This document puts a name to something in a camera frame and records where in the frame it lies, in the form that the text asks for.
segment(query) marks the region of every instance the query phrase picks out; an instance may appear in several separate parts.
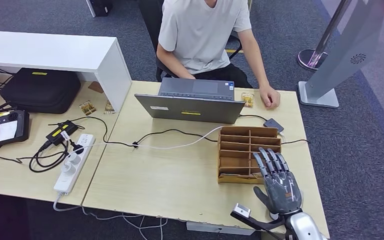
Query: laptop touchpad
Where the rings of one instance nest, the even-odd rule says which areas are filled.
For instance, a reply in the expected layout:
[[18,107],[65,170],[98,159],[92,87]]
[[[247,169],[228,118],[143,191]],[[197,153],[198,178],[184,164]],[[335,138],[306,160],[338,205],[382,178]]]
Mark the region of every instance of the laptop touchpad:
[[219,92],[219,84],[212,81],[197,81],[193,83],[192,91],[194,93],[216,94]]

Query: prosthetic hand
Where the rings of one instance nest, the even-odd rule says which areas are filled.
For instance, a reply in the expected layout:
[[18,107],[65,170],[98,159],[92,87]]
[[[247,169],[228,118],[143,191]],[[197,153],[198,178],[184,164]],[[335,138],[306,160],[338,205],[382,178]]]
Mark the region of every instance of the prosthetic hand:
[[268,223],[257,221],[251,217],[251,210],[239,203],[230,215],[257,230],[267,231],[285,225],[285,239],[288,240],[325,240],[311,216],[302,211],[300,189],[283,156],[271,149],[267,149],[268,153],[262,147],[258,150],[267,167],[258,153],[253,155],[264,178],[267,195],[257,186],[254,193],[272,214],[278,214],[278,218]]

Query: desk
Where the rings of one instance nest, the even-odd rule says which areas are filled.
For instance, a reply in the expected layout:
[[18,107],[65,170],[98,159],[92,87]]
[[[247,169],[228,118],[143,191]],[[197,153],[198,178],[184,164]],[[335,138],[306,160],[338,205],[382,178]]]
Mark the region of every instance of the desk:
[[[221,124],[168,119],[152,119],[134,94],[157,94],[160,83],[133,81],[121,109],[111,141],[131,144],[143,135],[167,129],[206,134]],[[284,128],[286,141],[305,139],[303,121],[295,92],[281,91],[281,106],[266,110],[256,89],[235,90],[235,98],[242,92],[255,94],[253,108],[242,114],[274,118]],[[237,126],[261,126],[255,117],[239,118]],[[209,138],[216,140],[218,132]],[[194,136],[178,132],[153,135],[142,144],[171,147],[195,141]],[[329,237],[325,214],[319,195],[313,164],[307,143],[297,142],[282,146],[282,154],[303,191],[303,210],[310,214],[319,230]],[[230,216],[236,203],[249,207],[251,215],[269,222],[267,208],[257,199],[253,185],[217,183],[217,144],[202,140],[188,147],[170,150],[121,145],[108,145],[101,158],[83,206],[111,211],[179,219],[249,229]],[[274,230],[284,232],[283,227]]]
[[[7,77],[8,76],[0,75],[0,81]],[[83,114],[79,105],[87,100],[90,100],[97,108],[97,111],[91,114],[91,116],[104,120],[108,125],[108,130],[111,132],[111,129],[116,122],[117,114],[104,115],[103,112],[107,103],[107,97],[103,93],[88,89],[88,86],[89,83],[82,82],[77,97],[70,109],[64,114],[31,113],[29,139],[24,142],[4,145],[0,149],[0,156],[16,158],[34,155],[46,141],[45,136],[55,129],[55,126],[48,126],[48,124],[84,117],[85,114]],[[0,104],[3,104],[4,102],[5,101],[0,96]],[[105,129],[102,122],[95,119],[82,119],[75,123],[86,129],[79,129],[73,133],[71,135],[73,141],[76,142],[80,134],[85,133],[93,134],[96,137],[97,143],[102,142]],[[74,185],[73,191],[68,196],[62,197],[60,200],[61,203],[72,205],[80,205],[82,203],[104,149],[104,145],[94,146],[91,149],[89,157]],[[44,155],[62,150],[62,146],[54,146],[52,149],[46,150]],[[49,164],[55,159],[56,158],[50,158],[49,160],[44,159],[42,163]],[[53,202],[57,197],[57,192],[54,191],[54,184],[57,181],[60,172],[61,168],[60,166],[57,166],[46,172],[34,173],[29,170],[28,159],[23,160],[23,164],[0,159],[0,194]]]

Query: cardboard organizer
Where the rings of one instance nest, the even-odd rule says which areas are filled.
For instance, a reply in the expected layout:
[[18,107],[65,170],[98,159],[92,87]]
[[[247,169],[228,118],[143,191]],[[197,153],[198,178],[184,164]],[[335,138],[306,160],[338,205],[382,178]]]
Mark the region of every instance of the cardboard organizer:
[[218,134],[217,179],[219,183],[263,184],[253,153],[258,148],[281,152],[277,128],[225,126]]

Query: power strip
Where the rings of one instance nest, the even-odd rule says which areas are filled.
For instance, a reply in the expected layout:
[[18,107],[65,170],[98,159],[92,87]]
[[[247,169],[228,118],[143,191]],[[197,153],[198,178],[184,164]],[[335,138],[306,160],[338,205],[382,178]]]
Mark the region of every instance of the power strip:
[[[81,146],[88,146],[94,143],[95,137],[92,134],[82,134],[76,142],[77,145]],[[68,195],[72,191],[74,184],[82,171],[83,165],[88,158],[91,148],[91,146],[85,147],[82,153],[77,154],[74,152],[64,159],[61,167],[61,174],[53,186],[54,190],[65,193],[65,195]]]

